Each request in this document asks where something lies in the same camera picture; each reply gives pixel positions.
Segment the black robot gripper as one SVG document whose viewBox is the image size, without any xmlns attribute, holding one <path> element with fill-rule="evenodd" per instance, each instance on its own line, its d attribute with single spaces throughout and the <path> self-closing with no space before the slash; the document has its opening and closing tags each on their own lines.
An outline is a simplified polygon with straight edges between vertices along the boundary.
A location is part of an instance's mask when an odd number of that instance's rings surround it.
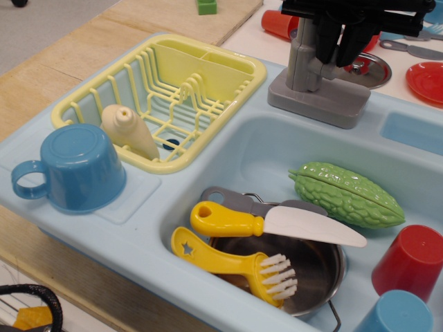
<svg viewBox="0 0 443 332">
<path fill-rule="evenodd" d="M 345 67 L 360 55 L 379 32 L 418 36 L 435 1 L 283 1 L 281 13 L 316 24 L 316 58 L 332 60 L 342 26 L 336 65 Z"/>
</svg>

